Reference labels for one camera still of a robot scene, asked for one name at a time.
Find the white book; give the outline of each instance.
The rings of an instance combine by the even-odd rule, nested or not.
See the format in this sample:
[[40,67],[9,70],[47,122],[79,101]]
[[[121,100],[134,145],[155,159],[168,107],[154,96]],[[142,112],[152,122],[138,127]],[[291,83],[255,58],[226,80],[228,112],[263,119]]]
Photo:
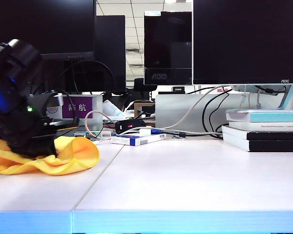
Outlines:
[[246,131],[292,132],[293,122],[229,122],[232,128]]
[[229,121],[293,122],[293,110],[227,110]]

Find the ceiling tile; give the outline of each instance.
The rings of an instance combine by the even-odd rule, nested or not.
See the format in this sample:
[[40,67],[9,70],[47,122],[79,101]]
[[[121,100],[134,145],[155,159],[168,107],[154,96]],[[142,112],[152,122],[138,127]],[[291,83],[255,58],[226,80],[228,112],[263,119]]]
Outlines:
[[139,49],[138,43],[126,43],[126,49]]
[[142,76],[145,74],[143,67],[139,67],[139,68],[138,67],[136,67],[136,68],[131,67],[131,70],[132,70],[132,73],[136,76]]
[[96,6],[97,8],[97,16],[102,16],[103,15],[103,12],[102,12],[102,10],[101,10],[101,8],[99,7],[99,5],[97,4],[97,6]]
[[134,28],[136,27],[135,21],[133,20],[133,17],[126,17],[126,28]]
[[135,76],[134,75],[127,75],[126,74],[126,81],[134,81],[135,80]]
[[192,11],[192,3],[165,3],[164,11]]
[[143,17],[135,17],[135,24],[137,28],[143,28],[145,26],[145,18]]
[[126,58],[128,64],[142,64],[142,59],[141,57],[138,58]]
[[141,55],[138,54],[138,53],[135,53],[135,54],[126,54],[126,59],[128,58],[141,58]]
[[137,36],[136,28],[125,28],[125,35],[128,37],[136,37]]
[[145,11],[162,11],[163,5],[163,3],[133,3],[133,15],[134,17],[144,17]]
[[138,37],[139,43],[144,43],[145,42],[145,37]]
[[130,0],[97,0],[98,3],[130,3]]
[[100,4],[103,14],[108,15],[125,15],[133,17],[131,4]]
[[145,36],[145,29],[144,28],[137,28],[137,34],[138,36]]
[[164,0],[131,0],[132,3],[164,3]]
[[131,70],[126,70],[126,75],[133,75],[132,71]]
[[126,43],[138,43],[137,37],[126,37]]

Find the black cable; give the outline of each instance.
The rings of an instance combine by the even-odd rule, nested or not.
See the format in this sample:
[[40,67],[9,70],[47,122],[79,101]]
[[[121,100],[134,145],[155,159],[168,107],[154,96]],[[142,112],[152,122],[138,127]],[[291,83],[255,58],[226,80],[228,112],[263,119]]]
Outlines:
[[215,88],[215,87],[202,88],[202,89],[194,90],[194,91],[192,91],[192,92],[190,92],[190,93],[187,93],[187,94],[193,94],[193,93],[196,93],[196,92],[199,92],[199,91],[205,90],[205,89],[212,89],[212,88]]
[[217,111],[217,110],[219,109],[219,107],[221,106],[221,104],[224,102],[224,100],[226,100],[227,97],[229,97],[229,95],[230,95],[230,94],[227,94],[227,96],[225,96],[224,99],[221,100],[221,102],[219,103],[219,105],[217,106],[217,108],[216,108],[215,110],[213,110],[213,111],[210,113],[210,115],[209,115],[209,125],[210,125],[210,127],[211,127],[211,129],[212,129],[212,132],[214,132],[214,128],[213,128],[213,126],[212,126],[212,124],[211,124],[211,115],[212,115],[215,111]]
[[77,94],[79,94],[78,88],[77,88],[77,84],[76,84],[76,79],[75,79],[75,72],[74,72],[74,66],[73,66],[73,61],[70,61],[71,64],[71,69],[72,69],[72,75],[73,75],[73,83],[76,89]]
[[81,66],[82,66],[82,73],[83,73],[83,78],[84,78],[84,81],[86,82],[86,84],[88,85],[88,87],[90,87],[90,84],[89,84],[89,81],[85,75],[85,69],[84,69],[84,64],[81,63]]
[[202,137],[202,136],[209,136],[209,134],[186,134],[186,133],[172,133],[172,132],[165,132],[165,131],[162,131],[162,133],[170,134],[170,135],[174,135],[174,136],[179,136],[179,137]]
[[218,132],[217,130],[220,129],[222,126],[228,126],[228,125],[229,125],[228,123],[224,123],[224,124],[219,125],[219,126],[215,129],[215,132]]
[[[203,112],[202,112],[202,125],[203,125],[203,128],[204,128],[205,132],[208,132],[208,130],[207,130],[206,126],[205,126],[205,121],[204,121],[204,115],[205,115],[205,111],[206,111],[207,106],[208,106],[213,100],[215,100],[216,98],[218,98],[219,96],[221,96],[221,95],[223,95],[223,94],[226,94],[226,93],[228,93],[228,92],[230,92],[230,91],[232,91],[232,89],[229,89],[229,90],[227,90],[227,91],[222,92],[221,94],[218,94],[217,96],[215,96],[215,97],[213,97],[212,99],[210,99],[210,100],[206,103],[206,105],[204,106],[204,108],[203,108]],[[221,136],[217,136],[217,135],[213,135],[213,134],[210,134],[210,136],[211,136],[211,137],[214,137],[214,138],[217,138],[217,139],[222,139]]]
[[64,94],[68,97],[69,102],[70,102],[70,104],[72,105],[73,119],[76,119],[76,118],[77,118],[77,116],[76,116],[76,111],[75,111],[75,108],[74,108],[73,101],[72,101],[72,99],[70,98],[69,94],[68,94],[67,92],[65,92],[64,90],[62,90],[62,89],[53,89],[53,90],[54,90],[54,91],[60,91],[61,93],[64,93]]
[[54,84],[54,87],[56,87],[58,85],[58,83],[60,82],[60,78],[61,76],[63,76],[69,69],[71,69],[71,67],[74,67],[76,66],[77,64],[79,63],[83,63],[83,62],[93,62],[93,63],[96,63],[96,64],[100,64],[102,65],[110,74],[110,77],[111,77],[111,80],[112,80],[112,83],[114,83],[114,76],[113,76],[113,73],[112,71],[109,69],[108,66],[106,66],[104,63],[100,62],[100,61],[97,61],[97,60],[80,60],[80,61],[77,61],[75,63],[73,63],[72,65],[66,67],[62,72],[61,74],[56,78],[56,83]]
[[255,85],[255,87],[256,87],[257,89],[260,89],[260,90],[265,91],[265,92],[268,93],[268,94],[273,94],[273,93],[280,94],[280,93],[284,93],[284,92],[285,92],[285,91],[276,91],[276,90],[269,89],[269,88],[262,88],[262,87],[260,87],[260,86],[258,86],[258,85]]

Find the yellow cloth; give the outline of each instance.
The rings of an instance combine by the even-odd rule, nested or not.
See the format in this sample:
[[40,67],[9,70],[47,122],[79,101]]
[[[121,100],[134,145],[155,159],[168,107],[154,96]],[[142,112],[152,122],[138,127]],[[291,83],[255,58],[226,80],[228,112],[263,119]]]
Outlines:
[[97,146],[84,137],[61,136],[54,140],[58,156],[24,158],[0,140],[0,174],[14,175],[41,170],[50,175],[65,175],[86,170],[100,159]]

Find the white cable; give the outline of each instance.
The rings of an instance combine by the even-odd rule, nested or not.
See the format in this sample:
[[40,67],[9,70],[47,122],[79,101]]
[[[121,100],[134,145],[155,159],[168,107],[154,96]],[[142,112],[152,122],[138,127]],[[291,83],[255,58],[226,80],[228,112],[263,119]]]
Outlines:
[[207,93],[205,93],[203,96],[201,96],[201,98],[200,99],[198,99],[191,107],[190,107],[190,109],[185,113],[185,115],[177,122],[177,123],[175,123],[175,124],[173,124],[173,125],[170,125],[170,126],[168,126],[168,127],[164,127],[164,128],[162,128],[162,129],[168,129],[168,128],[172,128],[172,127],[175,127],[176,125],[178,125],[179,123],[181,123],[189,114],[190,114],[190,112],[196,107],[196,105],[203,99],[203,98],[205,98],[206,96],[207,96],[207,94],[209,94],[211,91],[213,91],[213,90],[215,90],[215,89],[218,89],[218,88],[222,88],[223,87],[223,85],[219,85],[219,86],[217,86],[217,87],[214,87],[214,88],[212,88],[212,89],[210,89]]
[[217,132],[203,132],[203,133],[199,133],[199,132],[189,132],[189,131],[182,131],[182,130],[175,130],[175,129],[163,129],[163,128],[153,128],[153,127],[137,127],[137,128],[132,128],[132,129],[129,129],[123,133],[120,133],[119,135],[124,135],[124,134],[127,134],[129,132],[132,132],[134,130],[139,130],[139,129],[155,129],[155,130],[165,130],[165,131],[168,131],[168,132],[179,132],[179,133],[188,133],[188,134],[196,134],[196,135],[206,135],[206,134],[216,134],[216,135],[220,135],[221,133],[217,133]]
[[88,123],[87,123],[88,117],[89,117],[89,115],[91,115],[92,113],[99,113],[100,115],[103,115],[103,116],[106,117],[108,120],[110,120],[112,123],[115,123],[115,122],[114,122],[109,116],[107,116],[106,114],[104,114],[104,113],[101,112],[101,111],[89,111],[89,112],[86,114],[86,116],[84,117],[84,120],[85,120],[85,121],[84,121],[84,125],[85,125],[87,131],[89,132],[89,134],[92,135],[93,137],[97,138],[97,136],[94,135],[94,134],[91,132],[91,130],[90,130],[89,127],[88,127]]

